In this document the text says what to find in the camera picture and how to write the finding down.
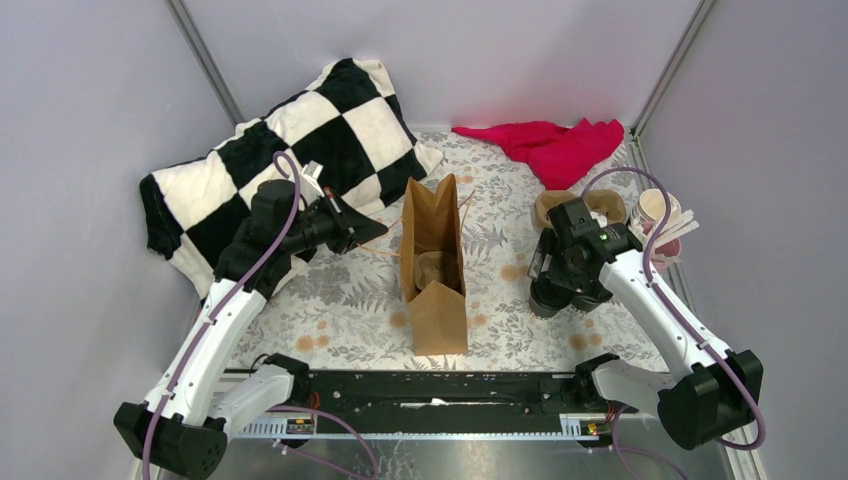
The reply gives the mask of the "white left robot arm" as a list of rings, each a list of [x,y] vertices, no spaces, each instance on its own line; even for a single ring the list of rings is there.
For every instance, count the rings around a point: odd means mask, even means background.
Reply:
[[[267,356],[248,379],[215,396],[235,347],[295,260],[320,246],[344,254],[388,231],[330,188],[302,207],[302,185],[260,185],[173,362],[142,402],[118,408],[113,423],[144,466],[206,479],[229,441],[264,412],[278,404],[296,411],[314,400],[308,365],[283,354]]]

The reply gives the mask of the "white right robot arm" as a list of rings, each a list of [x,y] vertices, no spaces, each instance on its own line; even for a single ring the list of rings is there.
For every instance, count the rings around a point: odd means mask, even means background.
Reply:
[[[549,209],[528,275],[529,306],[550,318],[567,307],[591,312],[617,300],[653,342],[668,371],[637,368],[604,354],[579,364],[575,402],[597,412],[609,402],[658,418],[670,438],[692,450],[755,424],[764,440],[758,406],[763,365],[750,350],[735,352],[711,333],[671,291],[642,244],[621,223],[602,226],[574,198]]]

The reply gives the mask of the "brown paper bag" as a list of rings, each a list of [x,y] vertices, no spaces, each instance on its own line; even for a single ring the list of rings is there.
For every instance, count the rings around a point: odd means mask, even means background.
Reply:
[[[434,191],[407,183],[399,249],[369,252],[399,259],[399,280],[416,356],[464,355],[469,351],[467,289],[456,177]]]

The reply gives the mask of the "black paper coffee cup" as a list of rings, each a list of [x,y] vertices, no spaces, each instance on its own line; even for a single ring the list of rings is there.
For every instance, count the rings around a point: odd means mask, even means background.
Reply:
[[[612,298],[613,294],[608,291],[601,292],[597,295],[575,295],[572,298],[571,305],[579,311],[592,312]]]

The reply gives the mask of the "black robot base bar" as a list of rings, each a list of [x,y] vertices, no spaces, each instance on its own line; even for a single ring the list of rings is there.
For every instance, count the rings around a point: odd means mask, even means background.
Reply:
[[[356,431],[368,440],[611,442],[620,405],[575,373],[311,370],[298,378],[281,433],[300,445]]]

